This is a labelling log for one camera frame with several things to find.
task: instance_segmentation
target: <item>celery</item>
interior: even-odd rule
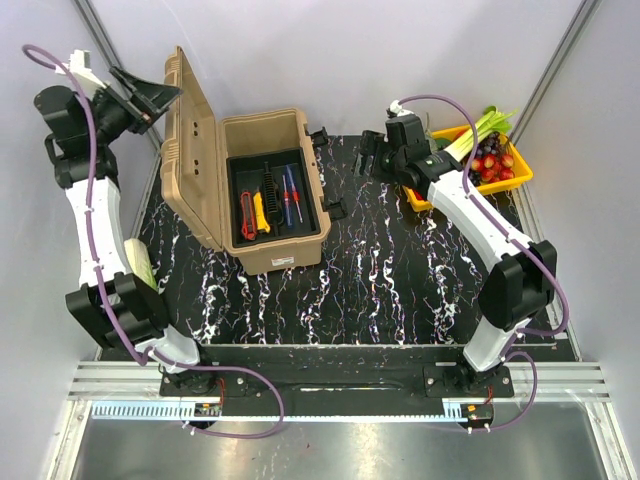
[[[502,113],[496,109],[496,107],[487,108],[482,118],[476,122],[478,143],[487,138],[492,132],[506,134],[511,130],[511,124],[507,121],[507,118],[513,116],[515,113],[516,110],[511,113]],[[445,150],[460,162],[467,154],[469,154],[472,147],[473,132],[469,128],[465,133],[460,135],[455,142],[445,148]]]

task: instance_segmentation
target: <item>gray floor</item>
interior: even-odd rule
[[[497,408],[499,421],[515,413],[514,406]],[[239,441],[191,437],[175,424],[103,420],[89,423],[74,478],[603,479],[596,451],[576,405],[536,405],[514,428],[472,437],[418,424],[315,423]]]

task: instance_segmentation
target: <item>white wall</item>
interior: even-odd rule
[[[65,80],[27,60],[20,47],[35,43],[58,57],[95,49],[68,0],[5,2],[0,27],[0,476],[32,480],[77,362],[96,346],[65,308],[64,295],[78,287],[78,240],[42,144],[49,130],[33,106],[40,90]],[[106,73],[97,54],[93,64]],[[143,138],[123,138],[114,151],[128,233],[153,156]]]
[[[418,93],[453,96],[478,116],[494,102],[523,107],[579,0],[93,3],[141,75],[184,47],[219,118],[299,106],[310,128],[359,134],[384,128],[391,100]],[[462,122],[429,108],[437,126]]]
[[[603,2],[518,148],[535,172],[545,236],[558,248],[583,354],[601,362],[640,463],[640,18]]]

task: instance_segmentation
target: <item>tan case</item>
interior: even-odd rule
[[[162,196],[198,241],[237,257],[249,275],[320,263],[331,230],[305,114],[290,108],[216,122],[184,51],[165,64],[165,83],[183,90],[166,115],[162,145]],[[302,148],[317,233],[234,246],[231,238],[227,158]]]

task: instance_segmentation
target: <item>yellow crate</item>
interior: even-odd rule
[[[468,126],[463,127],[454,127],[447,128],[446,130],[438,130],[433,133],[434,138],[446,138],[447,140],[453,140],[453,138],[460,132],[464,132],[468,129]],[[508,141],[505,135],[500,135],[500,143],[503,145]],[[513,173],[515,174],[514,178],[509,180],[502,180],[500,182],[488,183],[486,185],[480,185],[478,187],[478,191],[482,195],[491,195],[492,193],[504,192],[506,190],[512,190],[514,188],[518,188],[524,182],[528,182],[533,178],[533,171],[527,165],[527,162],[524,161],[520,152],[516,149],[515,145],[511,142],[507,145],[507,152],[509,152],[513,156]],[[431,203],[425,200],[418,200],[416,197],[416,193],[408,188],[402,187],[404,192],[407,194],[407,199],[411,204],[411,208],[413,208],[416,212],[421,212],[423,210],[428,210],[433,208]]]

